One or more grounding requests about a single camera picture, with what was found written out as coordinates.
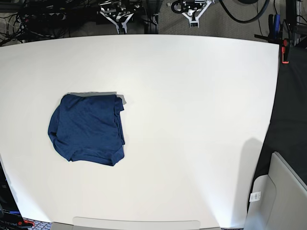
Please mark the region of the black cloth side cover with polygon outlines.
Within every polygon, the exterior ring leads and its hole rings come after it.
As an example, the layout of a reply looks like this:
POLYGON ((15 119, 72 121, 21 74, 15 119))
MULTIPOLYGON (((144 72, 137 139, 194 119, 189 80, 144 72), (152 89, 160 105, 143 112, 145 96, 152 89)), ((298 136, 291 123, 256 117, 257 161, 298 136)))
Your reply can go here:
POLYGON ((279 65, 269 128, 254 178, 269 172, 271 155, 278 152, 307 181, 307 51, 292 47, 288 63, 279 65))

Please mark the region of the blue handled tool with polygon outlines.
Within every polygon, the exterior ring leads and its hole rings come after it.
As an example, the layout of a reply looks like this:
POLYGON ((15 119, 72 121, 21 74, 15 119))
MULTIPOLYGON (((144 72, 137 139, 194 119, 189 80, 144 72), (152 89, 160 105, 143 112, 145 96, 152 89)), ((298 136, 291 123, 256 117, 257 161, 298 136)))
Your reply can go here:
POLYGON ((273 31, 275 34, 278 34, 280 31, 280 15, 275 14, 273 18, 273 31))

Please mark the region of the red clamp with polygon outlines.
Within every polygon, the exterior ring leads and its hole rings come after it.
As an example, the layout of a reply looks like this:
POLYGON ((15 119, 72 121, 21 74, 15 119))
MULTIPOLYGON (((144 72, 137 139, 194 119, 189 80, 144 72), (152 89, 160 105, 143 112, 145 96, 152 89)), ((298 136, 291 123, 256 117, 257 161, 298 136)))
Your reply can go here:
POLYGON ((282 63, 288 64, 288 54, 290 49, 290 41, 289 39, 285 38, 282 42, 282 63))

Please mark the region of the blue long-sleeve shirt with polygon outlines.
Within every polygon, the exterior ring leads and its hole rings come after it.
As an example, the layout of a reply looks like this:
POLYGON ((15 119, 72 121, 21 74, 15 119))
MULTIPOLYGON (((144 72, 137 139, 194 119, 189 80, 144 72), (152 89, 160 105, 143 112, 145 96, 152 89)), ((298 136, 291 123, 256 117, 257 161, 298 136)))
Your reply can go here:
POLYGON ((114 166, 124 158, 120 113, 123 101, 115 94, 66 94, 54 111, 48 136, 67 161, 90 161, 114 166))

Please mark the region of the beige plastic bin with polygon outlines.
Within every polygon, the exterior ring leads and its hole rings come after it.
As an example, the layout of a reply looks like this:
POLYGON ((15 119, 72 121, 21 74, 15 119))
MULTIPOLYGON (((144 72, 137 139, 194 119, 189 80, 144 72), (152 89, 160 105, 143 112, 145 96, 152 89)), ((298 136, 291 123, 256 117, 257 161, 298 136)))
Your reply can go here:
POLYGON ((307 185, 278 152, 249 197, 245 230, 305 230, 307 185))

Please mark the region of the black box with label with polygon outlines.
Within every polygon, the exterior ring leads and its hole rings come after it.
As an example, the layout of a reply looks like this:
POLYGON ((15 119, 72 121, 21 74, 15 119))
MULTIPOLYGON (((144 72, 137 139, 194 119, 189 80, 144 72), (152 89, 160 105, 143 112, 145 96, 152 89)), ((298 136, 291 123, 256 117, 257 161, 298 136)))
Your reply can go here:
POLYGON ((23 221, 9 188, 4 170, 0 166, 0 229, 21 230, 23 221))

